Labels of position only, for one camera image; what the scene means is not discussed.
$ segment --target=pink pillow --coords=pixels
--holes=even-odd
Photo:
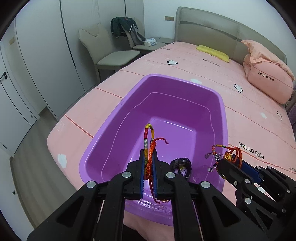
[[[273,54],[267,48],[265,48],[261,43],[249,39],[242,40],[241,42],[248,47],[248,51],[251,54],[251,64],[258,63],[261,61],[275,63],[279,65],[291,77],[292,81],[295,80],[295,77],[290,68],[275,54]]]
[[[293,91],[291,76],[278,64],[269,61],[251,63],[251,55],[244,58],[247,80],[280,104],[286,103]]]

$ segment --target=light switch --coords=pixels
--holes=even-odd
[[[12,39],[9,40],[9,45],[12,45],[15,42],[15,37],[13,36]]]
[[[165,16],[165,21],[174,21],[175,17]]]

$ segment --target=wooden floor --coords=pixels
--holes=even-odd
[[[47,148],[47,137],[57,121],[48,109],[40,116],[11,160],[17,193],[33,227],[42,223],[76,191]]]

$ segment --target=tissue box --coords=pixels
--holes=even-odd
[[[153,46],[157,44],[157,40],[152,38],[152,39],[146,39],[144,42],[145,46]]]

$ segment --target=yellow pillow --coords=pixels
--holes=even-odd
[[[203,45],[199,45],[196,47],[197,50],[199,51],[202,51],[202,52],[205,52],[205,53],[208,53],[210,55],[213,55],[227,63],[229,63],[229,57],[227,54],[223,53],[223,52],[220,52],[218,50],[214,50],[214,49],[211,49],[207,46],[203,46]]]

